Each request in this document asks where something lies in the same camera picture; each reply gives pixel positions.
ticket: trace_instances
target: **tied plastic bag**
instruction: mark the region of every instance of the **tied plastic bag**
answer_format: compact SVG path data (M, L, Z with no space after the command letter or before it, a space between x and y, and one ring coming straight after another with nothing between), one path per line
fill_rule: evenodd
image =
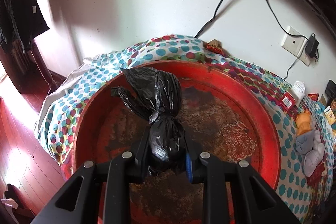
M168 169L176 174L185 170L184 129L176 118L182 107L181 85L169 72L140 67L123 69L127 82L137 98L122 86L112 88L112 96L119 96L135 114L151 125L149 160L151 175Z

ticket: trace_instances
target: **polka dot bedsheet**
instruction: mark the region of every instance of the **polka dot bedsheet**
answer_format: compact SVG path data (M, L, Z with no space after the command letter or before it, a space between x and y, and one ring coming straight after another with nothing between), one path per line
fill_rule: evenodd
M40 126L35 130L42 147L62 165L71 151L79 116L94 93L121 73L120 68L132 68L158 60L208 63L229 73L252 91L268 111L278 131L281 171L276 192L301 222L309 216L313 205L328 197L333 180L331 128L319 105L309 97L304 97L299 107L286 112L279 99L290 87L289 83L258 66L231 56L212 53L203 47L201 40L184 35L157 37L122 51L84 59L88 69L70 87L67 86L64 96L59 96L51 104L43 106L48 109L39 122ZM294 118L305 109L313 113L316 129L321 132L326 148L325 163L328 174L315 187L307 185L303 174L303 157L295 150Z

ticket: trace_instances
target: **radiator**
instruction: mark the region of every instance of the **radiator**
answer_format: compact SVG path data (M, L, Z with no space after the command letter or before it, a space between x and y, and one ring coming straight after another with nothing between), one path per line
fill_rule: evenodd
M25 75L30 67L31 61L29 59L28 53L24 53L22 44L19 40L15 40L13 42L13 49L11 50L11 54L21 73Z

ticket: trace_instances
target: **yellow toy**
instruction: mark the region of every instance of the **yellow toy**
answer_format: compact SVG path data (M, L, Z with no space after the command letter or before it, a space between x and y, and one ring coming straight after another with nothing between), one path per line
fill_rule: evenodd
M305 112L299 114L296 117L296 126L297 126L297 132L296 135L300 136L308 131L311 131L311 127L310 127L310 112L309 110L305 110Z

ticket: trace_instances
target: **red box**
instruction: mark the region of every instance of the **red box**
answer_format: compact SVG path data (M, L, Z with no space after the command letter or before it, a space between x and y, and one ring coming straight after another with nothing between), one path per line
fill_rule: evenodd
M283 97L280 100L281 105L288 111L290 110L296 103L294 98L295 95L292 95L290 90L286 91Z

